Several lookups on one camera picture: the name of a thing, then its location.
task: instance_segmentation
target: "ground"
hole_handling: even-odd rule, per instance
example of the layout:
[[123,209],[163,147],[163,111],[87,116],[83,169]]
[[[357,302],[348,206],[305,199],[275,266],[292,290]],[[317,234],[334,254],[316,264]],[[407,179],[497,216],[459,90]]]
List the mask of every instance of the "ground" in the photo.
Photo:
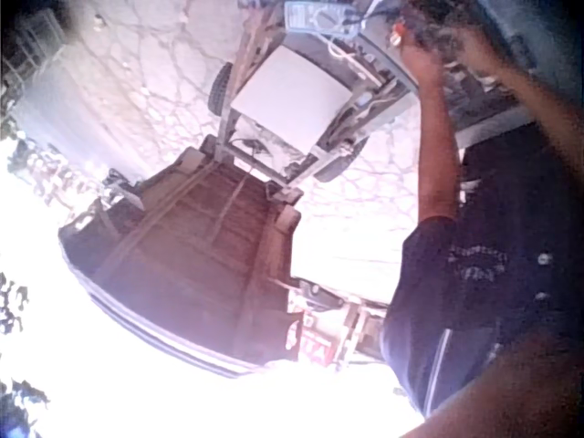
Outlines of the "ground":
[[[216,134],[206,99],[238,47],[243,16],[235,0],[71,4],[76,30],[55,71],[110,139],[108,166],[130,161],[152,173]],[[418,130],[415,107],[374,133],[337,180],[301,186],[294,275],[391,299],[402,242],[415,226]]]

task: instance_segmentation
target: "wooden cart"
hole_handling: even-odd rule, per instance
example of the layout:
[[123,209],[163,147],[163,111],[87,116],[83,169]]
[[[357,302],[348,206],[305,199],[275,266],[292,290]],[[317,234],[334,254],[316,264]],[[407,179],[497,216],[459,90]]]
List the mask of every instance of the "wooden cart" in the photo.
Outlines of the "wooden cart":
[[297,357],[287,333],[295,323],[300,332],[302,314],[287,313],[278,285],[289,279],[300,219],[290,203],[270,202],[250,172],[192,148],[133,203],[141,208],[123,200],[98,207],[79,231],[77,221],[60,230],[69,262],[108,313],[214,361]]

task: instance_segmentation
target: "short sleeve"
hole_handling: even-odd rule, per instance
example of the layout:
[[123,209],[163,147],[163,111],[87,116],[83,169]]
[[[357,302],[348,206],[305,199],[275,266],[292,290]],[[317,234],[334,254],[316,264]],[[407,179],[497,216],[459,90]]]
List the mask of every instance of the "short sleeve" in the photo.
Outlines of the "short sleeve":
[[381,352],[421,412],[442,336],[443,293],[454,220],[431,217],[403,243],[401,274],[381,333]]

